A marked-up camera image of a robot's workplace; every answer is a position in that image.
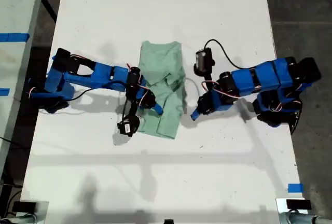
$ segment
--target cable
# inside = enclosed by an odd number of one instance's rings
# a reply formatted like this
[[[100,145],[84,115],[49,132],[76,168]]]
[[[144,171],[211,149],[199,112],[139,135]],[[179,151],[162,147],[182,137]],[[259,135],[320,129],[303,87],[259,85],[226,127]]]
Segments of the cable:
[[[96,88],[89,88],[89,89],[83,91],[83,93],[81,93],[79,96],[77,96],[77,97],[75,97],[75,98],[72,98],[72,99],[70,99],[70,100],[63,100],[63,101],[67,101],[67,102],[68,102],[68,101],[74,101],[74,100],[77,100],[78,98],[82,97],[83,94],[85,94],[85,93],[87,93],[87,92],[89,92],[89,91],[91,91],[91,90],[94,90],[94,89],[96,89]]]
[[[302,87],[302,84],[300,84],[300,85],[295,89],[295,91],[299,90],[301,87]],[[287,98],[288,96],[290,96],[293,92],[294,92],[294,91],[289,92],[289,93],[286,95],[286,98]],[[278,104],[278,106],[277,106],[275,109],[272,109],[272,108],[270,107],[272,103],[273,103],[273,101],[272,101],[272,102],[270,103],[270,105],[269,105],[269,109],[270,109],[271,111],[281,111],[281,109],[282,109],[282,105],[281,105],[282,103],[281,103],[281,102]]]
[[[126,98],[126,102],[124,103],[123,110],[122,110],[122,120],[125,118],[125,111],[126,111],[127,102],[128,102],[128,99]]]
[[[5,212],[5,216],[7,216],[7,214],[8,214],[8,211],[9,211],[9,207],[10,207],[10,204],[11,204],[11,202],[12,202],[12,200],[15,198],[15,196],[17,196],[19,193],[21,193],[22,192],[22,190],[19,190],[19,191],[17,191],[11,198],[10,198],[10,200],[8,201],[8,203],[7,203],[7,208],[6,208],[6,212]]]
[[[88,60],[88,58],[85,58],[79,54],[71,54],[71,57],[78,57],[78,58],[81,58],[81,59],[85,59],[85,60]]]
[[[28,99],[30,99],[30,94],[31,94],[32,90],[34,90],[35,88],[36,88],[36,87],[33,87],[32,89],[30,89]]]
[[[114,84],[114,83],[119,83],[119,84],[123,85],[124,87],[126,86],[126,84],[125,84],[124,82],[122,82],[122,81],[120,81],[120,80],[115,80],[115,81],[110,81],[109,83],[104,84],[102,88],[107,89],[107,88],[105,88],[105,87],[107,87],[107,86],[109,86],[109,85],[112,85],[112,84]],[[91,91],[91,90],[94,90],[94,89],[99,89],[99,88],[89,88],[89,89],[83,91],[79,96],[77,96],[77,97],[75,97],[75,98],[72,98],[72,99],[70,99],[70,100],[62,100],[62,101],[58,101],[58,102],[56,102],[54,105],[45,108],[45,110],[50,109],[50,108],[53,108],[53,107],[57,106],[59,103],[61,103],[61,102],[69,102],[69,101],[77,100],[78,98],[82,97],[85,93],[87,93],[87,92],[89,92],[89,91]]]
[[[297,128],[297,124],[299,123],[299,120],[300,120],[300,116],[301,116],[301,114],[302,114],[302,110],[299,111],[299,114],[298,114],[298,116],[297,116],[296,122],[295,122],[295,124],[293,125],[292,130],[290,131],[290,134],[291,134],[291,135],[294,133],[295,129]]]
[[[204,90],[205,90],[206,92],[207,92],[208,90],[207,90],[206,87],[203,85],[203,83],[207,83],[207,82],[211,82],[211,83],[215,83],[215,84],[218,84],[218,85],[219,85],[219,83],[217,83],[216,81],[213,81],[213,80],[205,80],[205,81],[203,81],[203,82],[202,82],[202,86],[203,86],[203,88],[204,88]],[[220,93],[220,94],[226,95],[226,96],[231,97],[231,98],[234,98],[234,99],[239,99],[239,98],[240,98],[239,96],[235,96],[235,95],[232,95],[232,94],[229,94],[229,93],[225,93],[225,92],[223,92],[223,91],[221,91],[221,90],[217,90],[217,89],[215,89],[215,88],[213,88],[213,90],[216,91],[216,92],[218,92],[218,93]]]
[[[20,145],[19,143],[16,143],[16,142],[11,141],[11,140],[9,140],[9,139],[6,139],[6,138],[4,138],[4,137],[0,137],[0,138],[1,138],[2,140],[6,141],[6,142],[9,142],[9,143],[11,143],[11,144],[13,144],[13,145],[16,145],[16,146],[22,148],[23,150],[29,150],[29,148],[26,148],[26,147]]]
[[[144,99],[144,97],[147,95],[148,92],[149,92],[149,91],[146,91],[146,93],[145,93],[145,94],[143,95],[143,97],[141,98],[140,103],[139,103],[139,106],[141,106],[142,100]]]
[[[22,189],[22,188],[23,188],[21,185],[16,185],[16,184],[5,184],[5,183],[0,183],[0,185],[12,186],[12,187],[14,187],[14,188],[19,188],[19,189]]]
[[[254,66],[253,66],[253,67],[239,67],[239,66],[236,66],[236,65],[231,61],[231,59],[228,57],[228,55],[227,55],[225,49],[223,48],[222,44],[221,44],[218,40],[216,40],[216,39],[210,39],[210,40],[208,40],[208,41],[206,42],[206,44],[204,45],[204,49],[206,49],[206,46],[207,46],[207,45],[209,44],[209,42],[211,42],[211,41],[215,41],[216,43],[219,44],[219,46],[220,46],[221,49],[223,50],[223,52],[224,52],[224,54],[225,54],[227,60],[228,60],[228,61],[230,62],[230,64],[232,64],[234,67],[236,67],[236,68],[238,68],[238,69],[246,69],[246,68],[247,68],[247,69],[251,69],[251,68],[254,68]]]

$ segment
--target light green fabric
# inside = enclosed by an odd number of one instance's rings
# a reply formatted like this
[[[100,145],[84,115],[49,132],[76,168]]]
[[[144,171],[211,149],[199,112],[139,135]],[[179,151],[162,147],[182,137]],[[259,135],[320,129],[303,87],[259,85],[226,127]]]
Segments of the light green fabric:
[[[139,68],[157,103],[163,108],[162,116],[153,109],[144,110],[139,131],[175,138],[185,98],[181,44],[176,41],[169,44],[143,42]]]

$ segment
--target gray table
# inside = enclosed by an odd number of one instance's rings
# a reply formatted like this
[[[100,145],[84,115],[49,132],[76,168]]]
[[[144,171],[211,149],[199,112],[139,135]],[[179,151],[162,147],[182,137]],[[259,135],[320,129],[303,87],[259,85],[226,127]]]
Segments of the gray table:
[[[0,0],[0,33],[29,33],[25,42],[0,43],[0,88],[9,88],[0,96],[0,136],[12,138],[29,62],[32,37],[41,0]],[[9,143],[0,139],[0,173],[8,154]]]

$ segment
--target white surface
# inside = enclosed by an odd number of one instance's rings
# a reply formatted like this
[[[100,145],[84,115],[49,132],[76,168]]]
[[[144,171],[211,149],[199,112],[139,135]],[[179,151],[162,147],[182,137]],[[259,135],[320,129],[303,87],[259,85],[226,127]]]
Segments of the white surface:
[[[0,88],[9,88],[0,96],[0,136],[11,139],[20,107],[25,72],[41,0],[0,0],[0,33],[29,33],[27,43],[0,43]],[[0,173],[9,144],[0,139]]]
[[[94,90],[39,113],[22,199],[49,202],[46,224],[279,223],[275,198],[299,182],[288,126],[244,121],[245,100],[190,120],[197,85],[203,93],[195,52],[210,38],[239,66],[275,58],[266,0],[61,0],[52,54],[137,65],[144,40],[182,43],[188,114],[175,140],[136,133],[125,143],[114,134],[124,94]],[[213,78],[232,70],[210,47]]]

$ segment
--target red wire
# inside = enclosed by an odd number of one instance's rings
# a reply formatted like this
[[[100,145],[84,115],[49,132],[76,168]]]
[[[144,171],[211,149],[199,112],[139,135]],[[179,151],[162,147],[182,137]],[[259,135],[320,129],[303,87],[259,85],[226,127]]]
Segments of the red wire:
[[[207,90],[207,88],[204,86],[204,83],[207,83],[207,82],[216,83],[216,84],[219,85],[219,83],[217,83],[216,81],[213,81],[213,80],[205,80],[205,81],[203,81],[203,82],[202,82],[202,87],[204,88],[204,90],[205,90],[206,92],[207,92],[208,90]],[[213,90],[216,91],[216,92],[218,92],[218,93],[220,93],[220,94],[226,95],[226,96],[231,97],[231,98],[234,98],[234,99],[239,99],[239,98],[240,98],[240,97],[238,97],[238,96],[235,96],[235,95],[232,95],[232,94],[225,93],[225,92],[223,92],[223,91],[217,90],[217,89],[215,89],[215,88],[214,88]]]

